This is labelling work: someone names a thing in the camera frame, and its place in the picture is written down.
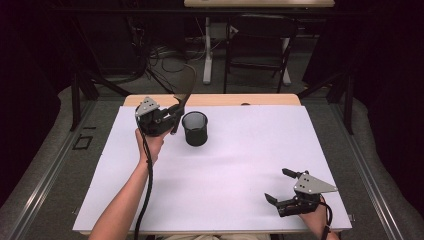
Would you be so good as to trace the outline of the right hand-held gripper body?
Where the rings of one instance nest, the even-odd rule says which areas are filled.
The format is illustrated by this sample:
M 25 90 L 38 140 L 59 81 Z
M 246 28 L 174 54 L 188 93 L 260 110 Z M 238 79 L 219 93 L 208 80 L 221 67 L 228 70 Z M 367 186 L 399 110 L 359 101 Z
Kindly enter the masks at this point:
M 323 193 L 338 191 L 336 186 L 310 175 L 308 171 L 302 173 L 293 186 L 295 196 L 285 200 L 286 205 L 282 208 L 276 207 L 281 217 L 314 212 Z

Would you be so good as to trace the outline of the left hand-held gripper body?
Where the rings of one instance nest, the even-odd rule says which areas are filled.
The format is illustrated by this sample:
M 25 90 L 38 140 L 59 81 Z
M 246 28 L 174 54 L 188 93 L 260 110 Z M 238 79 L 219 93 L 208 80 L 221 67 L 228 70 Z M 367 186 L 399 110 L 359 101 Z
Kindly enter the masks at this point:
M 147 136 L 159 136 L 172 130 L 175 117 L 170 117 L 168 108 L 160 105 L 151 97 L 145 97 L 135 110 L 137 127 Z

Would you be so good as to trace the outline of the black mesh pen holder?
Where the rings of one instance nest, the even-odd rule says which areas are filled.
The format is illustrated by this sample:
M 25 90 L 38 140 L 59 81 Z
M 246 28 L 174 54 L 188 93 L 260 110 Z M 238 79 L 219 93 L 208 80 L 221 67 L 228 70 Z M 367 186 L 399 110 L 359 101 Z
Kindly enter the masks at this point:
M 199 147 L 208 140 L 208 118 L 199 111 L 187 113 L 182 119 L 185 132 L 185 140 L 190 146 Z

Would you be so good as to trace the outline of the dark brown wide-tooth comb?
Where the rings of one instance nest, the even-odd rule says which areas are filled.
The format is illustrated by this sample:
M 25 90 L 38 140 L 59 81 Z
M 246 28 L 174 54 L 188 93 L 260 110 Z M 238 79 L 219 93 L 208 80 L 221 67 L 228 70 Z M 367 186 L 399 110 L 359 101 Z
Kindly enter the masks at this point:
M 180 108 L 184 108 L 196 83 L 197 75 L 194 67 L 185 64 L 180 79 L 174 88 L 174 98 Z

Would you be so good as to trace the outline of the person's right hand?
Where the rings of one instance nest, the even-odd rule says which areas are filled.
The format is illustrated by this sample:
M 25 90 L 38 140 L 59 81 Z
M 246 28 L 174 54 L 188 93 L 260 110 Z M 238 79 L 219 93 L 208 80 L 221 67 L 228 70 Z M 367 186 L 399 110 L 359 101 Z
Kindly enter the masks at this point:
M 314 212 L 300 214 L 299 217 L 317 239 L 322 238 L 324 230 L 328 226 L 327 208 L 324 201 L 320 202 Z

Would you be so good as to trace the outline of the person's left hand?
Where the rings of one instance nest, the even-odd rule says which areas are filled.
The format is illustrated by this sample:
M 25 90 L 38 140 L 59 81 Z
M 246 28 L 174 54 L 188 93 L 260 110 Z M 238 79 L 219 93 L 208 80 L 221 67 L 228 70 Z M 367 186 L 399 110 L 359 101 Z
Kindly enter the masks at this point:
M 136 141 L 139 148 L 139 163 L 141 165 L 146 165 L 148 159 L 152 160 L 152 163 L 155 163 L 159 158 L 159 153 L 164 144 L 165 137 L 169 134 L 169 131 L 165 133 L 152 137 L 145 136 L 139 129 L 135 130 Z

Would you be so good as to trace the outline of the white table cover sheet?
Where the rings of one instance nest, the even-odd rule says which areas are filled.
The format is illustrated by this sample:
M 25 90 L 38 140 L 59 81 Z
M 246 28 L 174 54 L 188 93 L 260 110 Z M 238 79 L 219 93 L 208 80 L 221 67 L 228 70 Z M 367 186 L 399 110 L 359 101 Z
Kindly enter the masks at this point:
M 206 143 L 192 147 L 182 131 L 166 137 L 154 165 L 150 197 L 132 226 L 143 234 L 301 232 L 265 197 L 287 200 L 294 179 L 284 169 L 334 181 L 303 106 L 201 107 Z

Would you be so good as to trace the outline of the white desk leg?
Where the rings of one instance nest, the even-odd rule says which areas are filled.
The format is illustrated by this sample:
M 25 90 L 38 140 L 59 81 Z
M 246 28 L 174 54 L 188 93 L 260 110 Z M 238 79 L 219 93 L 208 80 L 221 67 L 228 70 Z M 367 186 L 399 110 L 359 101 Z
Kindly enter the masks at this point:
M 205 18 L 205 64 L 203 73 L 203 83 L 209 85 L 212 79 L 212 51 L 211 51 L 211 34 L 210 34 L 210 18 Z
M 288 50 L 288 45 L 289 45 L 289 39 L 288 38 L 285 38 L 283 40 L 283 51 L 284 52 L 286 52 Z M 288 86 L 290 86 L 292 84 L 291 79 L 290 79 L 290 75 L 289 75 L 289 71 L 288 71 L 288 67 L 287 67 L 287 64 L 288 64 L 288 54 L 285 55 L 284 60 L 285 60 L 286 66 L 285 66 L 284 72 L 283 72 L 283 85 L 286 86 L 286 87 L 288 87 Z

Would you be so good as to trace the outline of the black metal stand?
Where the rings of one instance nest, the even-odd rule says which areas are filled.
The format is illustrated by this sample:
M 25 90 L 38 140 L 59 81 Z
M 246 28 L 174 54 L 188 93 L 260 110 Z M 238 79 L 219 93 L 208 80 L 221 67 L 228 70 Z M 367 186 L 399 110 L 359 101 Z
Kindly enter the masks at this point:
M 352 112 L 353 112 L 353 95 L 354 95 L 354 78 L 351 73 L 339 71 L 323 81 L 307 87 L 305 90 L 297 94 L 299 99 L 303 99 L 312 93 L 318 91 L 322 87 L 330 85 L 330 90 L 326 95 L 328 103 L 338 104 L 341 98 L 344 98 L 343 104 L 343 125 L 347 132 L 353 135 L 352 128 Z
M 121 96 L 128 96 L 129 92 L 116 84 L 106 80 L 100 73 L 94 54 L 91 52 L 85 37 L 81 33 L 79 26 L 70 21 L 70 33 L 67 37 L 67 45 L 70 59 L 72 62 L 72 125 L 71 130 L 74 131 L 82 121 L 81 99 L 80 93 L 83 93 L 89 101 L 96 101 L 100 94 L 95 84 L 100 84 L 118 93 Z

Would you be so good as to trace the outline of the black folding chair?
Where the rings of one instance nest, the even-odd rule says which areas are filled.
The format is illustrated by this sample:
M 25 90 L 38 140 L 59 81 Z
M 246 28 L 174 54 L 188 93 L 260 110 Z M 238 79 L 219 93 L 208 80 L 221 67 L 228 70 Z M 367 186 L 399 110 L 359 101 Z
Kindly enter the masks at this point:
M 227 92 L 228 75 L 232 68 L 272 71 L 280 74 L 277 92 L 283 86 L 284 57 L 291 52 L 298 33 L 296 19 L 270 14 L 240 14 L 228 19 L 223 92 Z M 283 40 L 289 39 L 288 50 L 283 51 Z

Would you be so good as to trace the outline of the light wooden background desk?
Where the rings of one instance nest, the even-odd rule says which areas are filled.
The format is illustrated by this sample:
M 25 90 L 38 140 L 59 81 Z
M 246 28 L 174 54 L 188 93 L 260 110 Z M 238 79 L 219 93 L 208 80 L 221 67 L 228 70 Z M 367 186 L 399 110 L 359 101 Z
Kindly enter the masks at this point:
M 185 7 L 333 7 L 335 0 L 184 0 Z

